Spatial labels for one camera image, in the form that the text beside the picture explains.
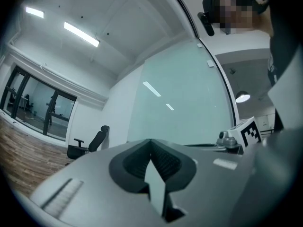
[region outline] window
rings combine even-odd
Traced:
[[[76,99],[17,66],[6,85],[0,108],[43,135],[65,140]]]

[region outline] gray surface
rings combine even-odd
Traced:
[[[159,141],[188,155],[197,163],[197,173],[187,188],[170,194],[173,204],[186,215],[169,225],[227,225],[230,212],[251,172],[253,151],[252,156],[248,151],[240,157]],[[84,184],[61,215],[61,221],[77,227],[168,225],[151,205],[146,194],[125,192],[109,175],[108,165],[111,159],[139,142],[142,140],[80,157],[44,181],[30,199],[41,206],[69,178],[77,178]],[[239,164],[235,170],[230,170],[214,165],[213,161],[217,158]]]

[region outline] white box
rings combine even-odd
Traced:
[[[242,145],[243,152],[247,146],[261,142],[261,136],[254,117],[228,130],[228,136],[234,137],[237,143]]]

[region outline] ceiling light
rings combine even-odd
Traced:
[[[143,84],[150,90],[152,91],[156,96],[161,96],[160,93],[157,92],[156,89],[154,89],[151,84],[149,84],[147,81],[143,82]]]
[[[32,9],[32,8],[26,7],[25,11],[26,11],[26,13],[34,14],[38,17],[44,18],[44,12],[39,11],[37,9]]]
[[[250,95],[246,91],[240,91],[236,95],[236,103],[243,103],[247,100],[249,100]]]
[[[166,104],[166,106],[167,106],[170,110],[174,111],[173,107],[170,106],[169,104]]]
[[[77,29],[76,27],[74,27],[73,25],[70,25],[69,23],[64,22],[64,28],[71,31],[72,33],[79,36],[80,38],[86,40],[87,42],[91,43],[95,47],[98,47],[98,45],[100,43],[99,40],[96,40],[93,37],[90,37],[89,35],[87,35],[83,31]]]

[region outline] black cap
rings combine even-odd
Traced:
[[[203,0],[202,2],[204,14],[210,23],[214,23],[214,1],[215,0]]]

